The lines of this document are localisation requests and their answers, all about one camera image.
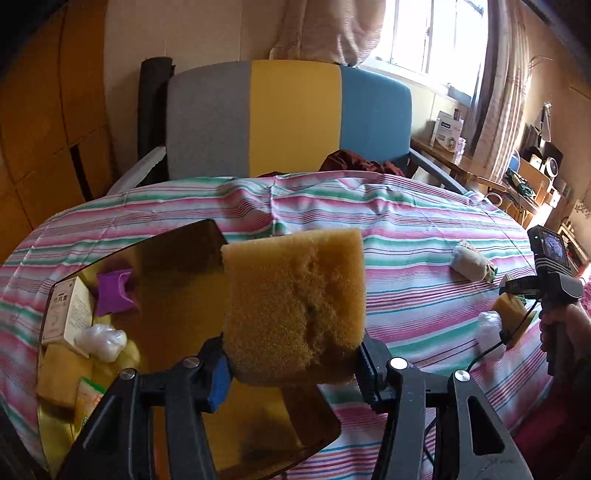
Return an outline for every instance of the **plastic bag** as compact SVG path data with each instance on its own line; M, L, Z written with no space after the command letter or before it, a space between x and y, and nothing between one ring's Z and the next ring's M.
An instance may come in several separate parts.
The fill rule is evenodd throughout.
M80 332L76 336L76 344L103 362L111 363L117 360L127 345L127 334L111 325L98 323Z
M476 327L476 341L480 353L485 352L490 347L495 346L501 341L500 332L503 328L501 316L497 312L482 312L478 316L478 325ZM505 345L498 346L492 352L484 357L485 362L498 362L505 353Z

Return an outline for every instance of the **black cable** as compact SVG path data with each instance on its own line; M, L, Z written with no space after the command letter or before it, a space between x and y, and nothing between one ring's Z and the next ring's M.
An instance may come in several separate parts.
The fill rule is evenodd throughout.
M534 310L534 308L536 307L536 305L539 303L539 299L536 299L534 304L530 307L530 309L525 313L525 316L523 317L523 319L520 321L519 325L515 328L515 330L513 330L511 332L510 335L506 335L506 337L504 339L502 339L499 343L497 343L495 346L492 346L488 349L486 349L484 352L482 352L480 355L478 355L474 360L472 360L472 362L470 362L470 365L468 365L468 368L466 368L466 372L469 372L472 367L474 365L476 365L480 360L482 360L485 356L487 356L489 353L491 353L495 348L500 347L503 344L507 344L511 341L511 339L513 338L513 336L519 331L519 329L521 328L521 326L524 324L524 322L527 320L527 317L530 316L530 313Z
M466 372L469 372L474 365L476 365L480 360L482 360L482 358L484 358L489 353L491 353L495 348L499 348L501 345L503 345L503 344L506 345L507 343L509 343L511 341L511 339L513 338L513 336L519 331L519 329L521 328L521 326L527 320L527 317L530 316L530 313L534 310L534 308L536 307L536 305L539 302L540 302L540 299L536 299L535 300L534 304L525 313L525 316L520 321L519 325L515 328L515 330L513 330L513 332L511 332L510 335L502 335L502 331L501 331L501 336L502 337L504 336L505 338L503 340L501 340L499 343L497 343L495 346L492 346L492 347L486 349L484 352L482 352L480 355L478 355L474 360L472 360L472 362L470 362L470 365L468 365L468 368L466 368ZM431 421L431 423L425 429L425 438L424 438L424 441L423 441L423 452L425 453L425 455L427 455L427 459L431 462L431 465L434 465L435 462L434 462L433 456L431 455L431 452L429 452L429 449L427 448L427 435L429 434L429 432L431 431L431 429L435 426L435 422L436 422L436 418L433 419Z

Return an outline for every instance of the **striped tablecloth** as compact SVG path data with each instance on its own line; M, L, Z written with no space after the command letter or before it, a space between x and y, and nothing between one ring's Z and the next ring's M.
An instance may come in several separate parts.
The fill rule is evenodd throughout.
M482 196L460 196L377 173L173 181L61 212L29 235L0 268L0 398L40 462L35 363L50 287L120 248L206 218L215 219L230 242L301 230L360 228L368 332L385 341L392 353L446 375L477 354L476 317L494 302L503 275L532 273L524 230ZM461 239L498 266L495 285L470 283L450 270L450 253ZM528 330L501 362L473 370L509 429L518 425L550 380L536 330ZM385 419L364 405L354 385L323 387L323 392L342 422L342 434L288 476L368 477ZM433 450L433 434L428 446ZM430 465L423 465L427 478Z

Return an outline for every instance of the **chair backrest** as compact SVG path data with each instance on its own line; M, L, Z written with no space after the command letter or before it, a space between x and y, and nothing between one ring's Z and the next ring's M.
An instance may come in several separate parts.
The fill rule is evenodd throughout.
M405 161L411 93L386 76L297 60L220 63L168 84L171 179L317 171L331 152Z

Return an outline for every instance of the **dark red cloth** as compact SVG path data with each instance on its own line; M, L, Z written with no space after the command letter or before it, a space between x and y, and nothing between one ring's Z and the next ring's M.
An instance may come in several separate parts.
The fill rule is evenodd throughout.
M400 168L392 162L387 161L378 163L363 158L351 150L337 150L332 152L320 167L319 171L333 171L333 170L355 170L355 171L376 171L378 173L389 173L404 177L404 173Z
M589 432L587 402L553 384L519 427L515 443L535 480L555 480L571 465Z

